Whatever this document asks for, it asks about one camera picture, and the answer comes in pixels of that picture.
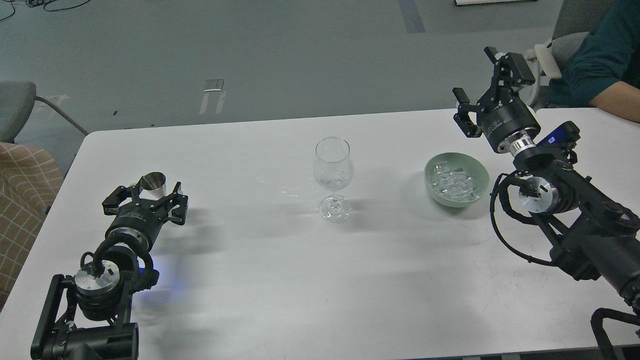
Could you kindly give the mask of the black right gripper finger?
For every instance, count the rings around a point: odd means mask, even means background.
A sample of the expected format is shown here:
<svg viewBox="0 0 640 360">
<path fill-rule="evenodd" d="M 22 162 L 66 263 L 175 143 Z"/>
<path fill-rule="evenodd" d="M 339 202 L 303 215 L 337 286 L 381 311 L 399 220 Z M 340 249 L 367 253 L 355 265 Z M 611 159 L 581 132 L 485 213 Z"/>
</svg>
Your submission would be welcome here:
<svg viewBox="0 0 640 360">
<path fill-rule="evenodd" d="M 502 53 L 494 47 L 485 47 L 483 51 L 493 64 L 493 76 L 486 92 L 492 103 L 514 100 L 521 89 L 536 84 L 537 78 L 522 54 Z"/>
<path fill-rule="evenodd" d="M 457 112 L 454 115 L 454 121 L 457 123 L 459 129 L 464 133 L 467 138 L 479 138 L 482 136 L 482 128 L 473 123 L 470 117 L 470 113 L 477 114 L 480 107 L 477 104 L 471 104 L 466 91 L 462 88 L 453 88 L 452 93 L 457 100 Z"/>
</svg>

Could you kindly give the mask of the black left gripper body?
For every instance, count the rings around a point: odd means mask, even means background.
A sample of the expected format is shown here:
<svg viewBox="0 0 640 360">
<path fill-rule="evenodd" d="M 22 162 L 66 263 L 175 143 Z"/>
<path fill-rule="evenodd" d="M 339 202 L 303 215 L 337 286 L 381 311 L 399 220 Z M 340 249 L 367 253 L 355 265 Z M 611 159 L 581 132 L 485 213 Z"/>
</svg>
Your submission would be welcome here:
<svg viewBox="0 0 640 360">
<path fill-rule="evenodd" d="M 105 232 L 105 239 L 116 234 L 131 236 L 146 251 L 151 251 L 163 225 L 169 221 L 172 201 L 169 199 L 138 199 L 124 205 L 118 198 L 105 199 L 105 214 L 114 215 L 114 221 Z"/>
</svg>

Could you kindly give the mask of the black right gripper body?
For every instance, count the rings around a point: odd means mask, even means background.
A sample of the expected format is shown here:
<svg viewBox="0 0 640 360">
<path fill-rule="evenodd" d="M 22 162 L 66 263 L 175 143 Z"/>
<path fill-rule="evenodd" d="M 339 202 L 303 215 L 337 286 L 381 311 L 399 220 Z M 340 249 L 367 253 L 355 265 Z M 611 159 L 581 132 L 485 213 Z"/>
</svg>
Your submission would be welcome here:
<svg viewBox="0 0 640 360">
<path fill-rule="evenodd" d="M 541 130 L 531 109 L 520 99 L 509 100 L 480 99 L 478 101 L 477 135 L 484 135 L 497 154 L 507 153 L 512 140 L 509 137 L 525 132 L 535 138 Z"/>
</svg>

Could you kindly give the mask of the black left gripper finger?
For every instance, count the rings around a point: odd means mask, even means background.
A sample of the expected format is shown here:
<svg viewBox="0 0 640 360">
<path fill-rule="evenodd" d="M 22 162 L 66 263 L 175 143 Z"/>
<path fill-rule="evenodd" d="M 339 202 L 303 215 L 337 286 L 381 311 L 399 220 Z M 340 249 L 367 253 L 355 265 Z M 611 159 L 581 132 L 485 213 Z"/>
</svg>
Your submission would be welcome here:
<svg viewBox="0 0 640 360">
<path fill-rule="evenodd" d="M 178 181 L 168 194 L 160 198 L 160 221 L 184 226 L 188 203 L 189 197 L 182 191 L 182 182 Z"/>
<path fill-rule="evenodd" d="M 123 217 L 141 208 L 141 184 L 118 186 L 102 202 L 103 214 Z"/>
</svg>

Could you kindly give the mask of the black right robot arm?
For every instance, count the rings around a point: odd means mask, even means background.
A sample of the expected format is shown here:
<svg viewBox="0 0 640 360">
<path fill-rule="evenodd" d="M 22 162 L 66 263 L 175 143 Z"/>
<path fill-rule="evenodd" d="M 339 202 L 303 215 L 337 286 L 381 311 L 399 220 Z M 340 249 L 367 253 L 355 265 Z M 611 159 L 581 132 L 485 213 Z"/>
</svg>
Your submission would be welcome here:
<svg viewBox="0 0 640 360">
<path fill-rule="evenodd" d="M 519 96 L 522 87 L 537 81 L 525 57 L 494 47 L 484 52 L 493 64 L 487 91 L 476 102 L 462 88 L 452 93 L 458 102 L 454 121 L 465 136 L 484 135 L 494 153 L 513 157 L 514 171 L 500 174 L 490 193 L 494 232 L 507 249 L 530 264 L 558 268 L 577 281 L 604 278 L 615 289 L 633 312 L 599 308 L 590 317 L 602 358 L 615 360 L 603 323 L 612 319 L 639 325 L 639 217 L 575 171 L 580 130 L 573 121 L 535 142 L 540 124 Z M 510 218 L 540 228 L 551 244 L 549 260 L 523 253 L 505 240 L 496 223 L 496 201 Z"/>
</svg>

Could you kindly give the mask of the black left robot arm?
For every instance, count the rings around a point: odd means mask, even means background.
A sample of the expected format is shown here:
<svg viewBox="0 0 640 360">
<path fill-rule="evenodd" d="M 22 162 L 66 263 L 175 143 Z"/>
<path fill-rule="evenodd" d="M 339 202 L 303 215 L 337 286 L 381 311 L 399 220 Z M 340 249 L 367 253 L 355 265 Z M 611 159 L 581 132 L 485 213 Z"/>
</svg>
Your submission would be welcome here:
<svg viewBox="0 0 640 360">
<path fill-rule="evenodd" d="M 30 345 L 33 360 L 137 360 L 133 296 L 157 284 L 150 252 L 166 223 L 185 224 L 189 200 L 180 182 L 143 198 L 149 187 L 140 178 L 103 200 L 103 213 L 114 219 L 98 248 L 83 253 L 75 275 L 52 277 Z"/>
</svg>

